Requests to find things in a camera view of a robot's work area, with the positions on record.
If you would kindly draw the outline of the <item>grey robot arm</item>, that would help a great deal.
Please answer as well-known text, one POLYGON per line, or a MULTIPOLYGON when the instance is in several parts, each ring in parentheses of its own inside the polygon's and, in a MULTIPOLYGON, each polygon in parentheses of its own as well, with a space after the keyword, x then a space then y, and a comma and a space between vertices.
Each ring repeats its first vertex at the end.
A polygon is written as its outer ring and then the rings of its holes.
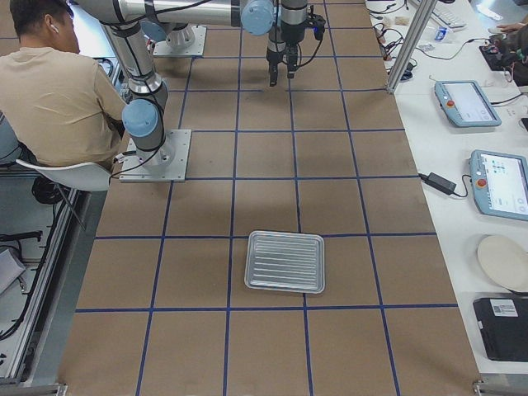
POLYGON ((159 23, 154 2, 135 6, 131 1, 79 1, 78 5, 100 22, 128 78, 131 101, 122 115, 139 164, 167 163, 173 155, 163 125, 168 89, 155 71, 140 25, 143 19, 159 23))
POLYGON ((268 35, 266 60, 269 85, 274 87, 279 76, 279 65, 286 66, 287 78, 314 60, 302 60, 300 43, 305 32, 312 31, 319 45, 323 42, 326 21, 314 13, 306 1, 146 1, 146 17, 156 20, 162 14, 196 10, 193 21, 204 21, 206 16, 220 17, 230 13, 229 24, 241 27, 251 35, 268 35))

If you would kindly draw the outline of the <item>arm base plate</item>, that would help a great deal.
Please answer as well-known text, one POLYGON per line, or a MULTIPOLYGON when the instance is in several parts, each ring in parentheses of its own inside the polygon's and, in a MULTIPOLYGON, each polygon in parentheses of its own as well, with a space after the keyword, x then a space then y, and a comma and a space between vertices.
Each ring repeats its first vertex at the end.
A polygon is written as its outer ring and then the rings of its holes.
POLYGON ((121 182, 184 182, 191 146, 191 130, 166 130, 165 142, 157 153, 138 151, 132 139, 127 150, 135 151, 125 156, 121 182))
POLYGON ((156 58, 190 58, 201 57, 205 50, 205 26, 185 26, 172 31, 164 41, 153 47, 156 58))

